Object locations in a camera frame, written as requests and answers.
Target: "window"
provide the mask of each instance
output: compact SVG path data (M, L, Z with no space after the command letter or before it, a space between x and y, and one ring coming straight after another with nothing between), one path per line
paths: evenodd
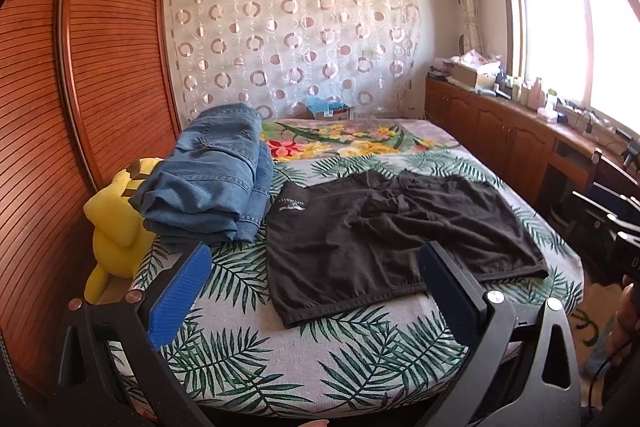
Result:
M640 22L627 0L508 0L512 74L640 133Z

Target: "black clothing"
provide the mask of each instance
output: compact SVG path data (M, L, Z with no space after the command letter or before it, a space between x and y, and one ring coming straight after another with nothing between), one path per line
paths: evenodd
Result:
M287 182L267 222L267 278L284 325L424 292L416 253L438 241L479 281L546 277L546 264L491 185L375 171Z

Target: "wooden wardrobe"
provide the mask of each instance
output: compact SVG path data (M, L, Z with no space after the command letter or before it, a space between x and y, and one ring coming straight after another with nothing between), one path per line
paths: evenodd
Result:
M0 7L0 328L46 393L69 299L95 266L84 202L179 132L162 0Z

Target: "stuffed animal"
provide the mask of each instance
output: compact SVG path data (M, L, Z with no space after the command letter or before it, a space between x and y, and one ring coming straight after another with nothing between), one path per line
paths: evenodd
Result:
M129 198L151 174L160 158L143 158L118 172L108 187L84 204L84 214L94 226L94 256L97 266L84 287L84 299L96 304L109 275L131 279L156 235L142 227L142 216Z

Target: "bedspread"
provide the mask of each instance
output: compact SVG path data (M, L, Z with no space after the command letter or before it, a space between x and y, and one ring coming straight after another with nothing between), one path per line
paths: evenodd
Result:
M582 299L582 267L564 240L449 134L425 121L266 122L262 139L276 160L271 196L287 181L326 182L375 169L459 174L492 184L513 208L549 267L545 280L485 283L511 301L559 298L569 314ZM284 328L270 302L264 224L253 245L212 246L212 269L175 340L161 348L185 390L203 405L243 413L322 417L369 413L424 400L460 367L455 342L430 296L413 295ZM145 289L175 255L157 239L132 288ZM507 356L516 349L511 346ZM117 343L129 394L152 415Z

